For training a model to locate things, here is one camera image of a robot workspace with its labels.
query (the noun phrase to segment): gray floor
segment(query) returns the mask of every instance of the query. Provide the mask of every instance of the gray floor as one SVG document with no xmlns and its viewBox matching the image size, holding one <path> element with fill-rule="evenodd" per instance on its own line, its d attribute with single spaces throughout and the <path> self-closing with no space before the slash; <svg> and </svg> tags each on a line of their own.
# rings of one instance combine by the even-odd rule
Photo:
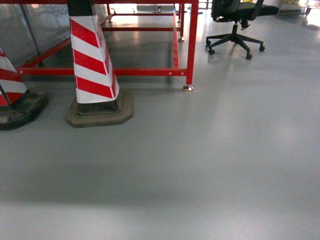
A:
<svg viewBox="0 0 320 240">
<path fill-rule="evenodd" d="M 319 240 L 314 12 L 252 22 L 243 34 L 265 40 L 266 50 L 249 43 L 250 61 L 230 42 L 208 56 L 205 36 L 230 32 L 232 23 L 199 15 L 195 91 L 182 92 L 185 78 L 118 76 L 135 98 L 134 117 L 119 126 L 67 125 L 70 77 L 27 81 L 50 102 L 36 121 L 0 132 L 0 239 Z M 106 36 L 116 67 L 169 66 L 171 39 Z M 66 52 L 46 64 L 63 63 Z"/>
</svg>

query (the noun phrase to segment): red and white striped cone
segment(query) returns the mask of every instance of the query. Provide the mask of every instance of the red and white striped cone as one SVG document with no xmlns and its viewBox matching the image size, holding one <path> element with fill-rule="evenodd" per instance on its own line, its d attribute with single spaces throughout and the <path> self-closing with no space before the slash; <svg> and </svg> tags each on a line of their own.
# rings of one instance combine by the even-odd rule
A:
<svg viewBox="0 0 320 240">
<path fill-rule="evenodd" d="M 12 130 L 34 120 L 48 103 L 44 93 L 28 90 L 0 48 L 0 130 Z"/>
<path fill-rule="evenodd" d="M 133 98 L 120 92 L 92 0 L 69 0 L 76 100 L 66 117 L 75 128 L 118 125 L 133 116 Z"/>
</svg>

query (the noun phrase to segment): black office chair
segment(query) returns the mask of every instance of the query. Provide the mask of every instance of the black office chair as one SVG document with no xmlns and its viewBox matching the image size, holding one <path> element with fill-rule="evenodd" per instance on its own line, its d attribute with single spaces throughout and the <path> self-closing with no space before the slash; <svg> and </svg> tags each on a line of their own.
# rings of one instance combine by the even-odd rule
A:
<svg viewBox="0 0 320 240">
<path fill-rule="evenodd" d="M 250 26 L 248 21 L 253 21 L 258 16 L 276 15 L 279 12 L 279 8 L 276 6 L 263 5 L 263 2 L 264 0 L 257 0 L 256 3 L 241 2 L 241 0 L 212 0 L 211 16 L 213 20 L 218 23 L 234 22 L 234 25 L 232 33 L 230 34 L 206 37 L 206 45 L 209 46 L 209 54 L 215 54 L 213 47 L 228 41 L 243 47 L 246 50 L 246 59 L 248 60 L 252 58 L 252 54 L 250 53 L 250 48 L 244 41 L 260 44 L 259 50 L 263 52 L 266 49 L 263 41 L 237 34 L 238 22 L 241 24 L 241 30 L 244 30 Z M 211 44 L 209 39 L 220 40 Z"/>
</svg>

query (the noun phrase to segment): cone base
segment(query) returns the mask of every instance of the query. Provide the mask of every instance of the cone base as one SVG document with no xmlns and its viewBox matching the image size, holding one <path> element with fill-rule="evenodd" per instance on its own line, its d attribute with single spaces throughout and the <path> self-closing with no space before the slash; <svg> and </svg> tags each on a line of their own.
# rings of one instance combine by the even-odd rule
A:
<svg viewBox="0 0 320 240">
<path fill-rule="evenodd" d="M 0 131 L 17 129 L 32 122 L 47 103 L 44 93 L 27 90 L 11 107 L 0 108 Z"/>
<path fill-rule="evenodd" d="M 74 128 L 88 128 L 120 125 L 133 117 L 134 98 L 128 91 L 120 91 L 117 97 L 119 110 L 107 114 L 79 115 L 79 104 L 75 99 L 65 118 L 65 121 Z"/>
</svg>

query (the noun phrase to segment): red metal frame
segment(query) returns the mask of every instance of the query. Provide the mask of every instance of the red metal frame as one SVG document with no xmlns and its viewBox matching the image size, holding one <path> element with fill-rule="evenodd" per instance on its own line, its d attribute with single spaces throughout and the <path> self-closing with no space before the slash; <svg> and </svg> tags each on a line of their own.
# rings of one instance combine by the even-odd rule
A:
<svg viewBox="0 0 320 240">
<path fill-rule="evenodd" d="M 186 77 L 186 84 L 193 82 L 194 57 L 197 35 L 197 21 L 199 0 L 94 0 L 95 4 L 107 4 L 108 16 L 100 20 L 102 24 L 116 16 L 173 16 L 173 27 L 103 27 L 103 31 L 169 31 L 173 34 L 173 68 L 115 68 L 115 74 L 119 76 L 180 76 Z M 181 21 L 180 27 L 176 26 L 175 13 L 110 13 L 109 4 L 133 3 L 133 4 L 179 4 L 178 18 Z M 67 4 L 67 0 L 0 0 L 0 4 Z M 185 4 L 191 4 L 190 29 L 188 42 L 187 67 L 179 68 L 178 36 L 184 35 L 184 8 Z M 70 38 L 54 46 L 48 51 L 32 58 L 24 65 L 17 68 L 22 75 L 74 75 L 71 67 L 35 67 L 46 58 L 55 54 L 70 44 Z"/>
</svg>

